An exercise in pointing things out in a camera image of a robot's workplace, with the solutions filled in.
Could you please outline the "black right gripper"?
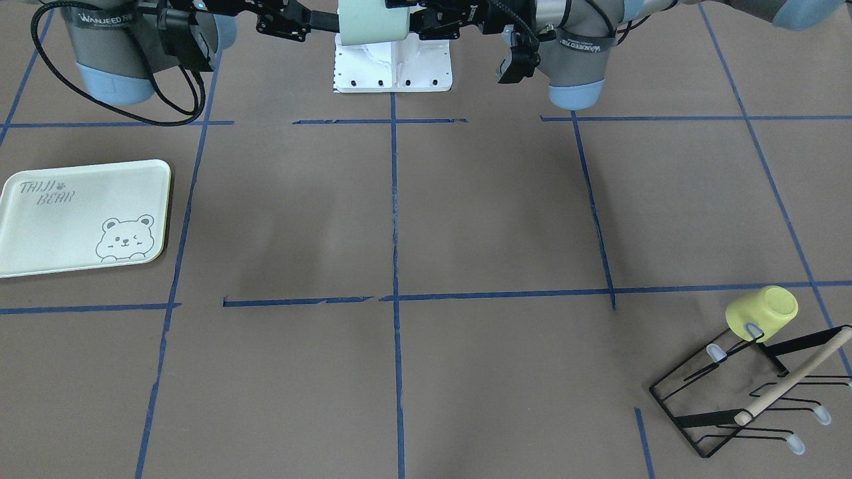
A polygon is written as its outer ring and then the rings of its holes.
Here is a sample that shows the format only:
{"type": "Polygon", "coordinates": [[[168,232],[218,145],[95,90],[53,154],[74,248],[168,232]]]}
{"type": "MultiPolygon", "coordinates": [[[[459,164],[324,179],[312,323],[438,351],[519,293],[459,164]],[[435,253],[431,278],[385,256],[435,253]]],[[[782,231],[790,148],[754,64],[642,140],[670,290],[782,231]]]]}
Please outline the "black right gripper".
{"type": "Polygon", "coordinates": [[[304,42],[311,31],[340,33],[339,16],[288,1],[166,1],[166,6],[186,12],[215,13],[235,17],[244,11],[258,16],[256,31],[262,35],[304,42]]]}

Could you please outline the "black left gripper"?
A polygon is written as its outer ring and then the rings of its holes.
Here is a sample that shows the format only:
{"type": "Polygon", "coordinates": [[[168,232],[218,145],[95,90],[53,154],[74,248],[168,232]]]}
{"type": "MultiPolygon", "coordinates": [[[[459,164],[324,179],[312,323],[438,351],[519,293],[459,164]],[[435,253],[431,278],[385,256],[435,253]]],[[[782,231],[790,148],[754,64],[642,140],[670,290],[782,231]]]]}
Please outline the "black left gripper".
{"type": "Polygon", "coordinates": [[[535,1],[460,1],[460,7],[426,7],[410,13],[409,30],[417,33],[421,41],[459,39],[460,30],[466,25],[475,25],[484,35],[496,35],[506,25],[514,25],[517,31],[528,31],[534,27],[535,1]]]}

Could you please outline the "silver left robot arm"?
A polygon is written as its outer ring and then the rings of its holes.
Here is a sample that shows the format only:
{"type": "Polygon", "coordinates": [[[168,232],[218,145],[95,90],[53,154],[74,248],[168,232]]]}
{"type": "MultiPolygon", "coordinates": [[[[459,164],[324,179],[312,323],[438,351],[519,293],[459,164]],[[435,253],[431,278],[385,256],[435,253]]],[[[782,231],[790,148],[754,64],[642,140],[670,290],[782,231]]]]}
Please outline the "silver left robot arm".
{"type": "Polygon", "coordinates": [[[676,1],[419,1],[411,30],[422,40],[456,39],[465,25],[500,34],[509,52],[499,84],[542,72],[557,107],[579,111],[602,92],[610,51],[676,1]]]}

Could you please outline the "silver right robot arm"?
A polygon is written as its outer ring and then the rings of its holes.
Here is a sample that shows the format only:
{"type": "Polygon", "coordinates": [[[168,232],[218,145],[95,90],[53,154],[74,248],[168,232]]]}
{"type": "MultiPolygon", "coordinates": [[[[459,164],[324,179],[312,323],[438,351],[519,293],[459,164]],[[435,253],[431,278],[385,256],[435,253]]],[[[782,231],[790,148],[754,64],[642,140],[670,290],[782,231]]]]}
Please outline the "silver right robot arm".
{"type": "Polygon", "coordinates": [[[212,72],[236,39],[234,17],[258,16],[260,33],[303,41],[339,31],[335,13],[298,1],[41,1],[66,23],[86,91],[109,105],[134,105],[155,92],[153,75],[182,67],[212,72]]]}

